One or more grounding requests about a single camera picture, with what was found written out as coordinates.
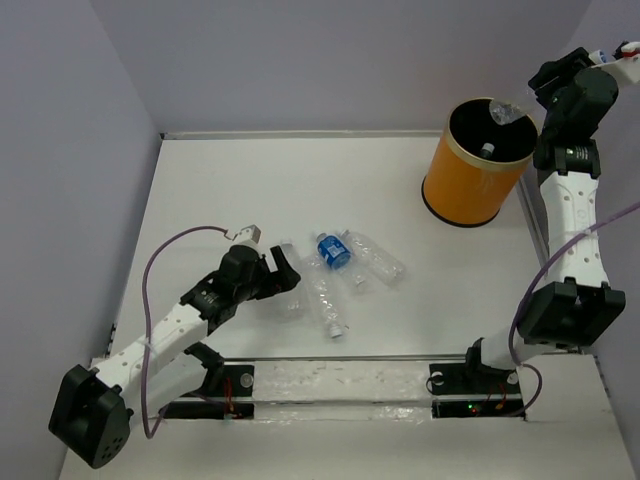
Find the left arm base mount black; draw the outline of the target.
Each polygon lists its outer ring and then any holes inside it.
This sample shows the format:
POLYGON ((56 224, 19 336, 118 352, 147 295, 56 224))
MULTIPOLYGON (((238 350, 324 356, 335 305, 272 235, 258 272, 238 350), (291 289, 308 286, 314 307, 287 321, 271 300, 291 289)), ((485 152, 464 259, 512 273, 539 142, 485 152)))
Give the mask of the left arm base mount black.
POLYGON ((255 367, 227 364, 221 374, 208 374, 203 386, 167 407, 164 418, 180 420, 249 420, 254 417, 255 367))

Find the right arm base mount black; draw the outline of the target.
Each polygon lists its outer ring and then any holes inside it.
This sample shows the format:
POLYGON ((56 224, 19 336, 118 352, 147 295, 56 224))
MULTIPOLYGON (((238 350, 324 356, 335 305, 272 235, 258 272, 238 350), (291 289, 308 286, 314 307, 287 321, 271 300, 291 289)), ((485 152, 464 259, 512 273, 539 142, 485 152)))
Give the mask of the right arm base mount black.
POLYGON ((429 365, 425 387, 434 419, 524 416, 520 384, 503 374, 469 376, 464 363, 436 363, 429 365))

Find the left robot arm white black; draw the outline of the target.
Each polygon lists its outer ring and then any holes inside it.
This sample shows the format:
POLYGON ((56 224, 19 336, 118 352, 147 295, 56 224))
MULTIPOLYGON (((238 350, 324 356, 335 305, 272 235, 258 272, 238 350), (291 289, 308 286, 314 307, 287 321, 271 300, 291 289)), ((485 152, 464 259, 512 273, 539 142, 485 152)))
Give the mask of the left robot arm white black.
POLYGON ((183 294, 170 312, 118 354, 92 368, 65 373, 49 431, 89 467, 99 469, 121 451, 132 429, 193 391, 215 392, 223 358, 205 339, 230 320, 240 304, 289 292, 300 274, 281 247, 270 250, 276 268, 248 243, 236 244, 219 267, 183 294))

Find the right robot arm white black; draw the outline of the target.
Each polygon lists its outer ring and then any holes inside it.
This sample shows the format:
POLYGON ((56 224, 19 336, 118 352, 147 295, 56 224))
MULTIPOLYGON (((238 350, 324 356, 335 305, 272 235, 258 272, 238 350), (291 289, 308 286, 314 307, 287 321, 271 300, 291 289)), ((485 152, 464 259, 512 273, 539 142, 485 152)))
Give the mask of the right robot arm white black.
POLYGON ((605 272, 597 231, 602 173, 593 138, 624 86, 639 81, 639 44, 607 58, 577 48, 544 63, 528 87, 546 114, 533 163, 548 234, 547 263, 534 277, 507 329, 478 339, 460 368, 462 384, 482 392, 524 361, 589 347, 623 312, 626 296, 605 272))

